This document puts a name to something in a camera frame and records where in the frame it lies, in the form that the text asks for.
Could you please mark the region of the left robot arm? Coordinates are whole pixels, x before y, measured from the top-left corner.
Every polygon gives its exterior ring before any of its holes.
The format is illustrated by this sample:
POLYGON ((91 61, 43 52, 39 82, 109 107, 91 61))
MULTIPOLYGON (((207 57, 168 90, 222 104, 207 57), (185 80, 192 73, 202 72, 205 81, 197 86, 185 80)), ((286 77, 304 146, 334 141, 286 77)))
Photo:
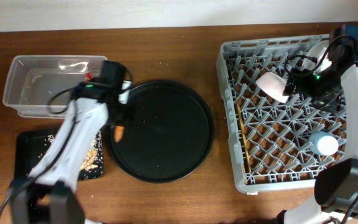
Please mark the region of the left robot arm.
POLYGON ((100 129, 126 105, 132 82, 97 79, 67 89, 68 113, 54 142, 25 179, 11 182, 0 206, 13 223, 91 223, 75 196, 81 165, 100 129))

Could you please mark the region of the orange carrot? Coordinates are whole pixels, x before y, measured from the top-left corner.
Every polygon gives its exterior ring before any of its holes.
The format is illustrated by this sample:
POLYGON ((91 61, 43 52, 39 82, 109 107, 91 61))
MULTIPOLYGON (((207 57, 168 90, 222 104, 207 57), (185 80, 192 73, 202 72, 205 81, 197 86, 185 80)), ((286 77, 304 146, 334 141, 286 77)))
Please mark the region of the orange carrot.
POLYGON ((115 126, 114 128, 114 142, 119 142, 124 135, 124 126, 115 126))

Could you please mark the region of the wooden chopstick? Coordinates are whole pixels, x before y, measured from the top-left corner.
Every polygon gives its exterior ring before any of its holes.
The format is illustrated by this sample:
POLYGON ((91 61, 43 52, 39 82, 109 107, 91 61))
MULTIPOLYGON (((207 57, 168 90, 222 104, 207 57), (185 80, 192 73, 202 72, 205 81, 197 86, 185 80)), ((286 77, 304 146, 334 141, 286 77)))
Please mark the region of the wooden chopstick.
POLYGON ((245 156, 246 156, 246 164, 247 164, 247 171, 248 173, 252 172, 251 166, 250 166, 250 159, 249 159, 249 152, 248 152, 248 147, 247 147, 247 140, 244 134, 244 131, 241 131, 242 134, 242 142, 244 144, 244 152, 245 152, 245 156))
POLYGON ((243 119, 241 116, 241 108, 239 106, 238 103, 236 103, 236 108, 237 108, 237 112, 238 112, 238 117, 239 117, 239 122, 240 122, 240 129, 241 129, 241 138, 242 138, 242 142, 244 145, 244 153, 245 153, 245 157, 246 157, 246 171, 247 174, 251 173, 251 168, 250 168, 250 160, 249 160, 249 153, 247 150, 247 140, 246 140, 246 136, 245 136, 245 132, 244 132, 244 123, 243 123, 243 119))

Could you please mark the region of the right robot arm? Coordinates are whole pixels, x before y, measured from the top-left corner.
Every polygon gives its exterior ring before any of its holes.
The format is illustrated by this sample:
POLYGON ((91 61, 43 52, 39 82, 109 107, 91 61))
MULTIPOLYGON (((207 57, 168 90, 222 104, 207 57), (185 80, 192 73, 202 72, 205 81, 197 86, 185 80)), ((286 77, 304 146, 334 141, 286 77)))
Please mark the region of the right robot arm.
POLYGON ((331 31, 321 56, 301 55, 313 68, 286 69, 283 95, 300 93, 315 107, 346 104, 346 147, 342 161, 318 174, 314 195, 292 210, 282 211, 277 223, 346 223, 358 219, 358 26, 344 24, 331 31))

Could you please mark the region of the grey plate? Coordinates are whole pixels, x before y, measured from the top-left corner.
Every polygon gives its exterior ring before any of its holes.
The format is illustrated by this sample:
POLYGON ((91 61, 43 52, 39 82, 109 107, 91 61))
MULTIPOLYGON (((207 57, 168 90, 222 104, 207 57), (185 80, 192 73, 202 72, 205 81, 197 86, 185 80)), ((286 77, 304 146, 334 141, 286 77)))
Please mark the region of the grey plate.
MULTIPOLYGON (((312 70, 313 68, 315 68, 316 64, 318 62, 320 62, 322 60, 323 54, 325 53, 327 47, 329 45, 329 40, 323 40, 318 42, 317 44, 315 44, 306 54, 306 56, 310 56, 310 57, 316 57, 318 59, 318 61, 316 63, 312 62, 311 60, 305 58, 303 60, 302 69, 307 69, 307 70, 312 70)), ((319 68, 317 68, 317 70, 315 71, 316 73, 322 72, 323 70, 325 70, 326 68, 328 68, 330 65, 332 64, 332 62, 328 59, 328 56, 326 56, 323 59, 322 64, 320 65, 319 68)))

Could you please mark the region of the light blue cup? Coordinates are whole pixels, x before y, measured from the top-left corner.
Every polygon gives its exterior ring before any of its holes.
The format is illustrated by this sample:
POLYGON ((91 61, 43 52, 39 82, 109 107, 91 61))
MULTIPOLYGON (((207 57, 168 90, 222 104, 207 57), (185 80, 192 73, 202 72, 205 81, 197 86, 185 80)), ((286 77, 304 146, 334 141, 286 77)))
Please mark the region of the light blue cup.
POLYGON ((330 133, 318 131, 313 133, 309 142, 312 143, 310 150, 319 156, 330 156, 337 152, 339 143, 337 139, 330 133))

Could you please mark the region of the white bowl with food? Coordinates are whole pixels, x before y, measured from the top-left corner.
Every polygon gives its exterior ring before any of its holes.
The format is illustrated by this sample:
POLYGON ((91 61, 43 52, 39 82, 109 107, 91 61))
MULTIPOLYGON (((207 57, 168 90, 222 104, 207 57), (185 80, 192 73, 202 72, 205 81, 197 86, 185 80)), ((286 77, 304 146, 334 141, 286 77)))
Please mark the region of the white bowl with food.
POLYGON ((287 82, 275 73, 267 72, 256 81, 257 86, 268 96, 281 103, 286 103, 288 96, 283 94, 287 82))

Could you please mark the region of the red snack wrapper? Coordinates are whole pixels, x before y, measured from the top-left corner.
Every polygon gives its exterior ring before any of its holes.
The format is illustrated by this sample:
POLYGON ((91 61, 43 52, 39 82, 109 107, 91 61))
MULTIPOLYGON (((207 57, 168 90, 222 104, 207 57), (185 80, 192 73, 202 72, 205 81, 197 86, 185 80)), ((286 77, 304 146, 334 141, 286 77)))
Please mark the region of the red snack wrapper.
POLYGON ((93 79, 93 74, 91 72, 86 73, 84 79, 85 79, 86 82, 92 80, 93 79))

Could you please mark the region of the black rectangular tray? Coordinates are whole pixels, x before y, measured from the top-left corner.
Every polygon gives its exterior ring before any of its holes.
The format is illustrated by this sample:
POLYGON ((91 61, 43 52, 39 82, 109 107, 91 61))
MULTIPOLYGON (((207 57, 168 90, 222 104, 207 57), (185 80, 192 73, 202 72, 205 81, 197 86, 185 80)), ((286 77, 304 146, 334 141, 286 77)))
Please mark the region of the black rectangular tray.
POLYGON ((40 162, 58 133, 58 128, 23 132, 16 140, 14 178, 24 179, 40 162))

